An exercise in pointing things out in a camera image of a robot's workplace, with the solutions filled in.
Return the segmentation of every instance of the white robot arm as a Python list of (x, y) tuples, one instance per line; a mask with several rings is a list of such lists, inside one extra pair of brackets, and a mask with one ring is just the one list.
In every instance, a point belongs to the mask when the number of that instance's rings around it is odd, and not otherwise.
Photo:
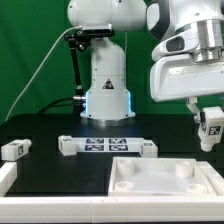
[(201, 148), (210, 151), (220, 142), (224, 113), (219, 107), (200, 113), (195, 103), (198, 96), (224, 92), (224, 3), (153, 1), (147, 10), (147, 23), (150, 33), (161, 40), (152, 53), (156, 61), (150, 74), (152, 98), (186, 98), (188, 108), (201, 122)]
[(68, 17), (80, 36), (91, 36), (92, 85), (86, 93), (82, 120), (100, 126), (117, 126), (135, 116), (130, 108), (124, 51), (107, 34), (140, 29), (146, 22), (143, 0), (71, 0)]

